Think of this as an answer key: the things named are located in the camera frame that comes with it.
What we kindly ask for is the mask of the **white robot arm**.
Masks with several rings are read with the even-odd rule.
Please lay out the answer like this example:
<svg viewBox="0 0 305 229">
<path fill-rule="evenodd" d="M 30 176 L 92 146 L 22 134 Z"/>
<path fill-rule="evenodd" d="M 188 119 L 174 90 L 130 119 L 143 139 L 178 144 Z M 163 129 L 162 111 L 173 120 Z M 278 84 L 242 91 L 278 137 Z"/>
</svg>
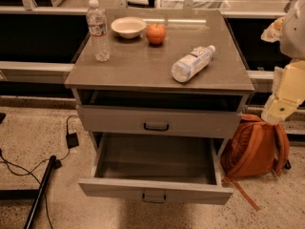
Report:
<svg viewBox="0 0 305 229">
<path fill-rule="evenodd" d="M 274 68 L 272 94 L 261 118 L 284 121 L 305 101 L 305 0 L 297 0 L 285 16 L 276 19 L 262 34 L 267 42 L 280 42 L 280 51 L 292 61 Z"/>
</svg>

